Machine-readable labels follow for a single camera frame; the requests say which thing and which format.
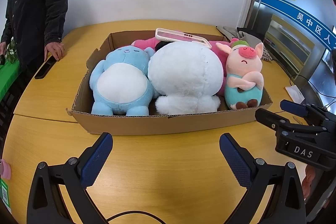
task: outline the man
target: man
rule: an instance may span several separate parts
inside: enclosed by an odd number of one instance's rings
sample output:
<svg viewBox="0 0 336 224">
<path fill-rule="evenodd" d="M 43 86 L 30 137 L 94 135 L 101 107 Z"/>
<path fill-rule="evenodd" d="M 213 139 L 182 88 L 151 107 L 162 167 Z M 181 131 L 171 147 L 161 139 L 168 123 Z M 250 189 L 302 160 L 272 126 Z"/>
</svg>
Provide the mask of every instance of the man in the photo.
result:
<svg viewBox="0 0 336 224">
<path fill-rule="evenodd" d="M 12 37 L 21 68 L 34 74 L 50 52 L 57 61 L 64 57 L 62 42 L 68 0 L 8 0 L 0 55 Z"/>
</svg>

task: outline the green qr code sign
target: green qr code sign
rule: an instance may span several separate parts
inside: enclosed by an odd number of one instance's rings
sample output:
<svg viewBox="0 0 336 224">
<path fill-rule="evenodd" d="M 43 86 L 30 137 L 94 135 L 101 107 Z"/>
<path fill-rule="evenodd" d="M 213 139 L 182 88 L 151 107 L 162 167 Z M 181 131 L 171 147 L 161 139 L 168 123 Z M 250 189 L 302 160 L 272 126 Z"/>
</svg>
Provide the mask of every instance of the green qr code sign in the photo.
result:
<svg viewBox="0 0 336 224">
<path fill-rule="evenodd" d="M 3 200 L 3 203 L 6 205 L 7 209 L 11 211 L 9 206 L 8 186 L 2 179 L 0 179 L 0 197 Z"/>
</svg>

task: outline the blue plush toy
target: blue plush toy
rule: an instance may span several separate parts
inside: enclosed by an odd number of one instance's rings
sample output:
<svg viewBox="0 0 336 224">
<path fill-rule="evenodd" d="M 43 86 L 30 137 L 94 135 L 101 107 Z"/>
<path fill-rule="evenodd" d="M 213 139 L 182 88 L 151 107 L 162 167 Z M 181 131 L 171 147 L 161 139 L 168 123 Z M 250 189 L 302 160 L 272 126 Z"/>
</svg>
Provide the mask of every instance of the blue plush toy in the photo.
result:
<svg viewBox="0 0 336 224">
<path fill-rule="evenodd" d="M 121 47 L 101 60 L 90 76 L 94 104 L 91 114 L 148 116 L 154 88 L 147 78 L 152 48 Z"/>
</svg>

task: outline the green tablecloth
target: green tablecloth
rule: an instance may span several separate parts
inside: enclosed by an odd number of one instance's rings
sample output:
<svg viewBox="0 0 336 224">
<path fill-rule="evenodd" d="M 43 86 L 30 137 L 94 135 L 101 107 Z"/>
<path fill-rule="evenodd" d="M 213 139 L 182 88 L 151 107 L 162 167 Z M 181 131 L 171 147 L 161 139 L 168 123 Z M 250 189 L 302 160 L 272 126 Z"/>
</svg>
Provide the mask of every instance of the green tablecloth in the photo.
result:
<svg viewBox="0 0 336 224">
<path fill-rule="evenodd" d="M 3 99 L 12 83 L 14 83 L 15 79 L 19 76 L 19 73 L 19 61 L 16 61 L 13 64 L 6 61 L 3 66 L 0 65 L 0 101 Z"/>
</svg>

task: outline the gray cloth bag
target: gray cloth bag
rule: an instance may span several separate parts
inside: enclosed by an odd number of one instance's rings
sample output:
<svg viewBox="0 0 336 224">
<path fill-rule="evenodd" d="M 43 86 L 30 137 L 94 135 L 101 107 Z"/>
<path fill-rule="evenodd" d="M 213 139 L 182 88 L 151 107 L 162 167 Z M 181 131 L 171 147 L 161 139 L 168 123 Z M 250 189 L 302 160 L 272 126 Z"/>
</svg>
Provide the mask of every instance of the gray cloth bag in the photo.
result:
<svg viewBox="0 0 336 224">
<path fill-rule="evenodd" d="M 242 31 L 239 32 L 239 31 L 237 31 L 237 29 L 234 29 L 234 28 L 231 28 L 231 27 L 217 26 L 216 28 L 224 36 L 226 36 L 229 40 L 231 40 L 232 38 L 237 38 L 239 40 L 246 41 L 253 48 L 255 48 L 255 46 L 261 42 L 261 40 L 258 39 L 257 37 L 255 37 L 253 35 L 250 35 L 246 32 L 242 32 Z M 264 47 L 264 52 L 263 52 L 263 55 L 262 55 L 261 59 L 264 60 L 264 61 L 272 61 L 272 57 L 268 53 L 267 49 L 265 49 L 265 47 Z"/>
</svg>

